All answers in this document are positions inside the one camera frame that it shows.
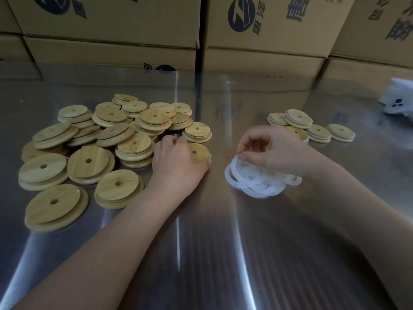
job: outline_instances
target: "metal table surface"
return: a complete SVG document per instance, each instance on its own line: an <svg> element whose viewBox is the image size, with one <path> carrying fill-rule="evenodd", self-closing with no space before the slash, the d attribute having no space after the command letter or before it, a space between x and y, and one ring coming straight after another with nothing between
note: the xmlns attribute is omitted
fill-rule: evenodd
<svg viewBox="0 0 413 310"><path fill-rule="evenodd" d="M37 130L57 123L60 108L84 104L93 110L115 93L148 103L185 102L194 121L213 131L204 144L213 155L210 171L159 231L120 309L395 308L306 179L278 196L257 200L232 189L223 176L248 127L266 124L270 112L301 109L317 124L334 122L354 130L352 143L309 145L411 219L412 126L403 117L381 113L377 98L354 94L349 82L309 90L308 81L297 79L115 67L41 69L46 80L0 80L0 310L11 308L120 212L99 207L92 197L96 185L84 186L92 198L75 223L32 233L23 217L36 192L17 183L21 148ZM115 168L121 168L119 162ZM148 183L151 168L137 172Z"/></svg>

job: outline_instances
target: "pile of silicone rings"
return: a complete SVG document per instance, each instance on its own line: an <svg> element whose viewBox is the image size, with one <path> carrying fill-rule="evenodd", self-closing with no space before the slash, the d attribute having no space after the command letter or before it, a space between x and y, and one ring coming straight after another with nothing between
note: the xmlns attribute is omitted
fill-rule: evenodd
<svg viewBox="0 0 413 310"><path fill-rule="evenodd" d="M271 171L238 160L238 155L225 168L224 175L231 186L259 199L278 195L287 185L297 186L302 180L299 176Z"/></svg>

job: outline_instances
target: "cardboard box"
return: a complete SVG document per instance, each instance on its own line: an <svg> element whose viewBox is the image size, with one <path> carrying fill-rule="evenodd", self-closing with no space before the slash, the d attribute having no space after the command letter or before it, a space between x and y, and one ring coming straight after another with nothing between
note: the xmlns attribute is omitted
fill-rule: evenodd
<svg viewBox="0 0 413 310"><path fill-rule="evenodd" d="M54 83L194 85L193 49L24 39L44 78ZM179 78L174 71L182 71Z"/></svg>
<svg viewBox="0 0 413 310"><path fill-rule="evenodd" d="M324 60L317 57L206 49L203 88L221 89L223 84L230 83L232 90L308 90L311 89Z"/></svg>
<svg viewBox="0 0 413 310"><path fill-rule="evenodd" d="M354 0L209 0L206 47L327 57Z"/></svg>
<svg viewBox="0 0 413 310"><path fill-rule="evenodd" d="M413 67L413 0L356 0L332 55Z"/></svg>
<svg viewBox="0 0 413 310"><path fill-rule="evenodd" d="M394 77L413 80L413 69L330 57L320 72L317 91L378 98Z"/></svg>
<svg viewBox="0 0 413 310"><path fill-rule="evenodd" d="M0 33L22 33L7 0L0 0Z"/></svg>
<svg viewBox="0 0 413 310"><path fill-rule="evenodd" d="M0 35L0 78L39 78L22 37Z"/></svg>
<svg viewBox="0 0 413 310"><path fill-rule="evenodd" d="M195 48L201 0L8 0L26 35Z"/></svg>

